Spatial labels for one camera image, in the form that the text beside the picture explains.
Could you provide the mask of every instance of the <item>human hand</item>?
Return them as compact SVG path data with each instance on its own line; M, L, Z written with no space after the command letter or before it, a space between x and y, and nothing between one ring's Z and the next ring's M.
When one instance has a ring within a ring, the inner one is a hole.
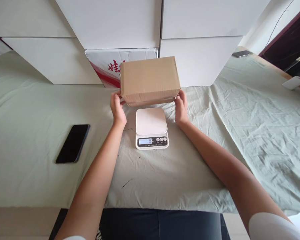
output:
M180 90L174 100L176 104L176 123L180 127L189 122L188 118L188 100L184 91Z
M119 125L124 127L127 123L126 115L122 109L122 106L126 101L120 102L120 90L114 93L111 93L110 107L113 115L113 125Z

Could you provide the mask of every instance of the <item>black smartphone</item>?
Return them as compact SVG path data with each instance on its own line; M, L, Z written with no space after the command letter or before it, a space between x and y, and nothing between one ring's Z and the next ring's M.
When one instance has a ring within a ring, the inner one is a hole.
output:
M248 56L248 55L251 55L251 54L253 54L253 53L245 50L245 51L233 53L232 55L235 56L235 57L243 57L243 56Z
M70 133L57 157L56 163L74 163L79 160L89 128L89 124L72 126Z

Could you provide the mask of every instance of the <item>white scale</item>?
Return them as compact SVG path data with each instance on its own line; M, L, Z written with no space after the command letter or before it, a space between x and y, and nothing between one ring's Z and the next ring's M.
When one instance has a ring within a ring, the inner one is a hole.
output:
M162 108L143 108L136 113L136 148L164 149L169 146L168 126Z

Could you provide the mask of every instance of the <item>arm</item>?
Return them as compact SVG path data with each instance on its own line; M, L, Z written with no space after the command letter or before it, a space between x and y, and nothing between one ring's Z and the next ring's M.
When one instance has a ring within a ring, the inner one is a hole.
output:
M127 122L119 92L111 95L113 125L97 156L90 165L71 203L67 216L56 236L95 239L116 164L123 128Z
M247 232L250 218L258 212L272 213L290 221L243 163L190 123L187 97L182 90L175 104L176 123L229 190Z

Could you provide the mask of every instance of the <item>red chinese characters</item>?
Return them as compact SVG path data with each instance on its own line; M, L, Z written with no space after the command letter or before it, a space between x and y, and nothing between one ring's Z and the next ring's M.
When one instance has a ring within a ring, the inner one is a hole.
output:
M115 72L120 72L120 69L118 69L118 64L117 64L117 62L115 61L115 60L113 60L113 64L112 63L110 63L109 65L108 65L108 70L109 71L115 71Z

